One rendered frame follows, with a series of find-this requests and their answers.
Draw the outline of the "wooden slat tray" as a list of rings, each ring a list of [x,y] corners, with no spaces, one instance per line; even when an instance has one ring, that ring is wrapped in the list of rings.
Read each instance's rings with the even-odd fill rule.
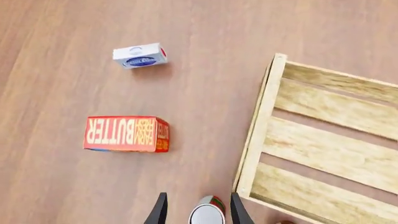
[[[269,154],[398,197],[398,151],[274,117],[274,109],[398,143],[398,85],[275,54],[233,184],[240,197],[312,224],[398,224],[398,205],[260,161]]]

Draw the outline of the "red tomato sauce tin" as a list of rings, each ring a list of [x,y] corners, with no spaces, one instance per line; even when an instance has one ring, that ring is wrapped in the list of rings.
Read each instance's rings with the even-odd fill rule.
[[[203,197],[192,210],[188,224],[226,224],[226,207],[215,195]]]

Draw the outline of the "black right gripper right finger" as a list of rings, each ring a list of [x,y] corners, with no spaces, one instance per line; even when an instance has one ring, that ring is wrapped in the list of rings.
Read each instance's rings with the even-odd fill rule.
[[[255,224],[236,192],[231,193],[230,208],[233,224]]]

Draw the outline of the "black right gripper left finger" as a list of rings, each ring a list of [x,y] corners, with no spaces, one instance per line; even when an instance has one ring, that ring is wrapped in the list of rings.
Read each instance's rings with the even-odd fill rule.
[[[152,211],[146,219],[146,224],[165,224],[167,219],[167,210],[167,193],[161,192]]]

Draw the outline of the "red butter box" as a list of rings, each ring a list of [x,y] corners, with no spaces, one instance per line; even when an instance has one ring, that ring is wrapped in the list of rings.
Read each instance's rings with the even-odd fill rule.
[[[88,117],[83,148],[92,151],[168,152],[170,126],[155,116]]]

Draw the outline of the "white and blue box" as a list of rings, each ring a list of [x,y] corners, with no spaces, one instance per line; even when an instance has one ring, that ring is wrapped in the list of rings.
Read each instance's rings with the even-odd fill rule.
[[[125,69],[168,63],[167,54],[159,43],[114,49],[113,60]]]

